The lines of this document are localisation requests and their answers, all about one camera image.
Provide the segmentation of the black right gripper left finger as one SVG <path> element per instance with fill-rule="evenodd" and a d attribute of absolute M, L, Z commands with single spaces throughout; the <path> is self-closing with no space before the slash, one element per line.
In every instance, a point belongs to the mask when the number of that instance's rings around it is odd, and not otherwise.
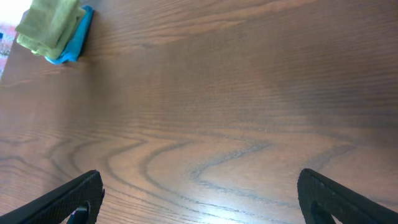
<path fill-rule="evenodd" d="M 90 170 L 45 195 L 1 216 L 1 223 L 95 224 L 104 198 L 100 172 Z"/>

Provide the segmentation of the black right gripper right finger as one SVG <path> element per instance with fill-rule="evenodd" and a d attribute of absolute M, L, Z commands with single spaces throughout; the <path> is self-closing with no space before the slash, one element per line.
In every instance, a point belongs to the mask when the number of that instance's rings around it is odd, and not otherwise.
<path fill-rule="evenodd" d="M 306 224 L 397 223 L 397 212 L 311 169 L 300 172 L 297 191 Z"/>

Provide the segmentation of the folded blue cloth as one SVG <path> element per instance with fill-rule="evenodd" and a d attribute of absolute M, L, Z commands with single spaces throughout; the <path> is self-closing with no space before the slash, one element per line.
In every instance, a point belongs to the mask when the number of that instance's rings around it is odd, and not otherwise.
<path fill-rule="evenodd" d="M 86 13 L 83 16 L 83 19 L 81 20 L 80 24 L 76 28 L 74 35 L 68 41 L 68 44 L 66 45 L 65 49 L 57 59 L 50 59 L 48 57 L 45 57 L 45 59 L 48 62 L 54 65 L 60 65 L 65 62 L 78 61 L 79 56 L 83 52 L 83 48 L 86 43 L 86 38 L 88 36 L 94 14 L 94 9 L 89 5 L 82 6 L 82 9 L 84 9 Z"/>

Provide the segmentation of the folded green cloth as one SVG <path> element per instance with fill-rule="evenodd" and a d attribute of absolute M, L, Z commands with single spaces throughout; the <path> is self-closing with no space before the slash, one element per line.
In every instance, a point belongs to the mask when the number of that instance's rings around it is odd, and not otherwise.
<path fill-rule="evenodd" d="M 17 43 L 33 54 L 57 59 L 85 14 L 79 0 L 33 0 L 16 27 Z"/>

